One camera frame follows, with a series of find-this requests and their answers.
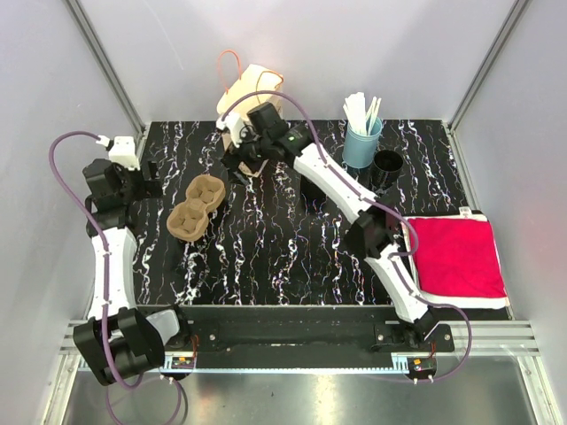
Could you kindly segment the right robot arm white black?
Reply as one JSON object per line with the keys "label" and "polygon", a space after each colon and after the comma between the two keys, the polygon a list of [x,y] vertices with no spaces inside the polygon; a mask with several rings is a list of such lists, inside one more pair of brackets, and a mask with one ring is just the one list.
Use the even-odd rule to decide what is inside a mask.
{"label": "right robot arm white black", "polygon": [[373,192],[342,169],[304,125],[290,126],[270,102],[251,109],[246,120],[235,111],[216,121],[229,147],[222,163],[238,179],[240,165],[254,168],[273,159],[284,162],[329,198],[350,224],[345,241],[351,253],[364,260],[386,289],[400,321],[392,342],[421,351],[431,344],[439,320],[416,287],[402,260],[404,253],[393,233],[402,218],[381,205]]}

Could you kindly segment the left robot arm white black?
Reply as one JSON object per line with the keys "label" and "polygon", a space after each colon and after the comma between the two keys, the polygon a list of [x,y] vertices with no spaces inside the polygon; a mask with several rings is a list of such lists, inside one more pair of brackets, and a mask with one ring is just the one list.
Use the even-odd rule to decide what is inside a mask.
{"label": "left robot arm white black", "polygon": [[97,158],[82,173],[90,191],[83,209],[96,271],[87,320],[74,329],[73,340],[97,381],[108,386],[164,366],[168,349],[190,343],[191,329],[176,305],[149,314],[136,307],[132,206],[162,197],[157,163],[146,160],[129,169]]}

